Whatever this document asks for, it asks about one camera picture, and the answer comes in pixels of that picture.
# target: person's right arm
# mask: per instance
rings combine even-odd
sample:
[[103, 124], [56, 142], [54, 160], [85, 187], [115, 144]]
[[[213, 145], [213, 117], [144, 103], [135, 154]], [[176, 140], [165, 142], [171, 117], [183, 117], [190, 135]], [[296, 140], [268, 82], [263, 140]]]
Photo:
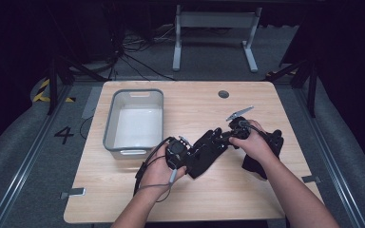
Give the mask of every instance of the person's right arm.
[[[250, 124], [264, 131], [259, 123]], [[339, 227], [325, 205], [273, 154], [260, 134], [252, 131], [248, 139], [231, 137], [230, 142], [262, 165], [293, 227]]]

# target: person's left hand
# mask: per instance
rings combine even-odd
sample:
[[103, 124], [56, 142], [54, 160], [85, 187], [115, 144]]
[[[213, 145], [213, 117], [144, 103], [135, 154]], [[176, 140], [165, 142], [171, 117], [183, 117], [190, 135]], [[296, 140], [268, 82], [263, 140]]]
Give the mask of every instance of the person's left hand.
[[[169, 185], [164, 186], [151, 186], [151, 187], [145, 187], [149, 185], [156, 185], [156, 184], [168, 184], [170, 181], [170, 177], [172, 174], [172, 170], [168, 167], [166, 161], [165, 161], [165, 148], [167, 147], [167, 143], [162, 145], [159, 150], [152, 156], [152, 158], [149, 160], [148, 163], [151, 163], [146, 171], [144, 172], [144, 176], [141, 180], [141, 187], [138, 191], [145, 191], [153, 194], [154, 197], [156, 197], [156, 200], [165, 193]], [[185, 175], [186, 167], [183, 166], [177, 171], [176, 179], [174, 179], [174, 182], [177, 181], [179, 178]]]

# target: hand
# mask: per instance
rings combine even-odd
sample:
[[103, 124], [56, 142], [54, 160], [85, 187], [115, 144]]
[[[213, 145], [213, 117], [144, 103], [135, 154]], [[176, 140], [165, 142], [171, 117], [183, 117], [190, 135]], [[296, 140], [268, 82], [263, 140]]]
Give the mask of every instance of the hand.
[[[167, 144], [162, 145], [159, 150], [152, 156], [149, 160], [148, 164], [150, 164], [146, 171], [144, 172], [144, 176], [141, 180], [141, 188], [138, 191], [145, 191], [150, 192], [150, 194], [156, 198], [156, 200], [165, 193], [168, 188], [170, 187], [169, 181], [172, 174], [172, 170], [168, 167], [165, 161], [165, 148]], [[186, 167], [183, 166], [177, 171], [176, 179], [174, 182], [177, 181], [179, 178], [185, 175]], [[164, 184], [162, 186], [150, 186], [150, 185], [157, 185], [157, 184]]]
[[[265, 130], [258, 122], [253, 120], [249, 120], [248, 122], [258, 130], [265, 133]], [[250, 136], [246, 140], [230, 137], [229, 142], [243, 149], [248, 156], [257, 161], [263, 160], [265, 157], [273, 155], [273, 152], [266, 143], [265, 139], [255, 130], [251, 131]]]

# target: gray plastic container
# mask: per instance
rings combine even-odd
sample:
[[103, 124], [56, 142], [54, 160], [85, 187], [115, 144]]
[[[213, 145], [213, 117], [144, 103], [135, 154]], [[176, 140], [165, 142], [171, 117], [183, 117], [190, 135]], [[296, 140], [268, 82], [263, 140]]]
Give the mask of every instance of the gray plastic container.
[[114, 93], [103, 145], [115, 159], [146, 158], [162, 140], [163, 93], [159, 89]]

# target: person's left arm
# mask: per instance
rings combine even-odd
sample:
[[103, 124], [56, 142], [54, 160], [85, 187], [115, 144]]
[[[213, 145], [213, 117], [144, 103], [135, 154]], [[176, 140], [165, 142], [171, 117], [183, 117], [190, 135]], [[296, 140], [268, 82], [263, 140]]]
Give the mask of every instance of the person's left arm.
[[[163, 145], [150, 159], [151, 163], [141, 180], [141, 188], [126, 206], [124, 211], [114, 221], [111, 228], [138, 228], [144, 227], [150, 211], [159, 197], [169, 189], [172, 170], [165, 161], [165, 148]], [[176, 180], [185, 175], [185, 167], [177, 171]]]

